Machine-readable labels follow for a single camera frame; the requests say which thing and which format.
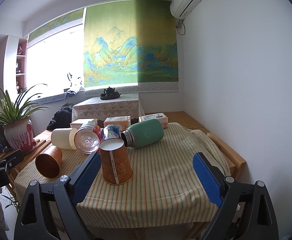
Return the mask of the potted spider plant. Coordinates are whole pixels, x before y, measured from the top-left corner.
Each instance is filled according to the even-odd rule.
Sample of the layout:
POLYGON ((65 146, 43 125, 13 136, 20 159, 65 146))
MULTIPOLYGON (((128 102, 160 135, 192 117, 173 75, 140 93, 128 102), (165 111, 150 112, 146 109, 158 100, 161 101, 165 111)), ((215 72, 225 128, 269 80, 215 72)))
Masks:
POLYGON ((9 146, 25 154, 36 147, 30 115, 47 108, 32 100, 40 95, 33 93, 33 88, 35 86, 25 88, 15 100, 11 99, 7 90, 0 88, 0 126, 9 146))

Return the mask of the orange tissue pack left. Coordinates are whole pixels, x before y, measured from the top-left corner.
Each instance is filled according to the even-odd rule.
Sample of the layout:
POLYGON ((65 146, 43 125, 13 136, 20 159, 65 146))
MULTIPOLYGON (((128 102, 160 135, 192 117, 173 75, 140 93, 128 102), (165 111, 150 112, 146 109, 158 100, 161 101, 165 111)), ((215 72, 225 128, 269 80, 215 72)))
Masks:
POLYGON ((81 126, 88 124, 89 122, 97 123, 97 119, 77 119, 70 123, 71 128, 79 129, 81 126))

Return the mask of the white wall shelf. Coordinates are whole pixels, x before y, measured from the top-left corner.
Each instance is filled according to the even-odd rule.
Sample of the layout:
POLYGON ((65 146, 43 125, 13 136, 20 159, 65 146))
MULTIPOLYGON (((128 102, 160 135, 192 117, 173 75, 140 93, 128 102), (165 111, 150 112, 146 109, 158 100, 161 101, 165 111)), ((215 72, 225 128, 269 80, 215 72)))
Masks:
POLYGON ((26 38, 8 35, 4 53, 3 90, 7 90, 13 100, 27 86, 27 46, 26 38))

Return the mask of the white paper cup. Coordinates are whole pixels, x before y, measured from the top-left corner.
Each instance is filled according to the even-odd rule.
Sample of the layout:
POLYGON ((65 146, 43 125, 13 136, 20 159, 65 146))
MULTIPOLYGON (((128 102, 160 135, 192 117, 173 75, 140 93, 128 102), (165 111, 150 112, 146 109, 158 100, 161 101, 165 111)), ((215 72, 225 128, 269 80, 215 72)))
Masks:
POLYGON ((51 142, 60 149, 76 150, 74 137, 76 128, 57 128, 51 133, 51 142))

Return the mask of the orange tissue pack middle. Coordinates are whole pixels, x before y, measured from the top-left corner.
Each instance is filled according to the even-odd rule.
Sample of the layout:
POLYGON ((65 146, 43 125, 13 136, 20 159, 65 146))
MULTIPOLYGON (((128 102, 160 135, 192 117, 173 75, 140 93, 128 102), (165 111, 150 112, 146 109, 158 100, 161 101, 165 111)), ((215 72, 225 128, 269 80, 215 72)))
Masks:
POLYGON ((124 131, 128 127, 131 126, 131 117, 130 116, 114 116, 114 117, 108 117, 104 121, 104 127, 106 127, 107 125, 114 125, 120 131, 124 131))

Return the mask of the blue cloth on windowsill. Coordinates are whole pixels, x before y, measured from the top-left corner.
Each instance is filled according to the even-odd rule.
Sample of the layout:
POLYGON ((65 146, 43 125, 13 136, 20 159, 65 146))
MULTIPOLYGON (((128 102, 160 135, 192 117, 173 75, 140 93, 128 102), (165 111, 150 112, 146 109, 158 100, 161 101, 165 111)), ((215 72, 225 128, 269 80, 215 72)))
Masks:
POLYGON ((73 87, 73 88, 70 88, 68 89, 66 92, 65 92, 65 97, 73 97, 73 96, 76 96, 80 91, 84 90, 83 88, 81 87, 73 87))

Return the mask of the white lace covered side table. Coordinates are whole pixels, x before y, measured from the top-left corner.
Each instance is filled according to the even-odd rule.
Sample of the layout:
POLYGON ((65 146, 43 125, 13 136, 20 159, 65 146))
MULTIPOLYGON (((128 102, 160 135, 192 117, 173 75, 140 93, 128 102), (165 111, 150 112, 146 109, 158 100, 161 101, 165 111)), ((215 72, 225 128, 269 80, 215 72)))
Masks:
POLYGON ((92 97, 80 102, 72 108, 72 121, 78 119, 97 119, 104 121, 108 117, 130 116, 138 119, 144 115, 138 93, 122 94, 117 99, 102 100, 92 97))

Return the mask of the green landscape painting blind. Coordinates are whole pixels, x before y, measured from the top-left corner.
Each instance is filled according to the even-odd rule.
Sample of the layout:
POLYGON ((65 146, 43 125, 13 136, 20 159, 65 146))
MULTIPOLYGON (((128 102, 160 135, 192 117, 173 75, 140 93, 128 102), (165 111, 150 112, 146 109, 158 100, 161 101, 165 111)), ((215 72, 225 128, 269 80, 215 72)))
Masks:
POLYGON ((116 87, 178 90, 175 20, 169 2, 125 0, 60 16, 29 34, 27 85, 45 95, 116 87))

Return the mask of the black teapot on tray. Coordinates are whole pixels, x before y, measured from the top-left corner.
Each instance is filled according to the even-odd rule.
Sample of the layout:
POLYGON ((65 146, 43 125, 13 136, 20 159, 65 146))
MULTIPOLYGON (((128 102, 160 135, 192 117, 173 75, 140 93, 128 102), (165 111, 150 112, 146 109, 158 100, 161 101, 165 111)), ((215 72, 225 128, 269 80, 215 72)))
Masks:
POLYGON ((117 99, 121 96, 121 94, 118 91, 115 91, 114 88, 108 87, 104 89, 104 92, 100 94, 101 100, 112 100, 117 99))

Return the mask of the black clothing pile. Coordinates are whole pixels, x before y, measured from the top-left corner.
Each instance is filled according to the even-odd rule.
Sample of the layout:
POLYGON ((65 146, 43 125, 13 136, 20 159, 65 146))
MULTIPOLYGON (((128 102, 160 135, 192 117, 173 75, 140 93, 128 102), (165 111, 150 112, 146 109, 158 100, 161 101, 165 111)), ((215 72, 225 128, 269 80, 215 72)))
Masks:
POLYGON ((57 128, 70 128, 72 122, 72 107, 62 106, 53 116, 47 126, 48 131, 53 131, 57 128))

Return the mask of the orange patterned paper cup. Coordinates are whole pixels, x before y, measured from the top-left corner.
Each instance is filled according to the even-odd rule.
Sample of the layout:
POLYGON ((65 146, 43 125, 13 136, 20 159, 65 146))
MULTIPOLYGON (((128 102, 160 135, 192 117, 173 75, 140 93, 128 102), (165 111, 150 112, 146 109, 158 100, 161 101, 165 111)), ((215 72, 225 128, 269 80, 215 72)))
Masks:
POLYGON ((122 139, 106 139, 100 143, 99 150, 103 178, 107 183, 121 185, 132 178, 133 171, 122 139))
POLYGON ((38 172, 49 179, 57 178, 62 164, 62 151, 54 145, 49 145, 35 159, 38 172))

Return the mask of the green steel thermos bottle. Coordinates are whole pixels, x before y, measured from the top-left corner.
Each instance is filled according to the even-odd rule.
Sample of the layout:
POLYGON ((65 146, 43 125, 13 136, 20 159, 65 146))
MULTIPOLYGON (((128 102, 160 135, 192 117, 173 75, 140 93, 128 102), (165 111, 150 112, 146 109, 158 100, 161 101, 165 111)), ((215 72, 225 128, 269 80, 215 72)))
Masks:
POLYGON ((139 122, 122 131, 121 139, 126 147, 141 148, 163 139, 164 128, 155 119, 139 122))

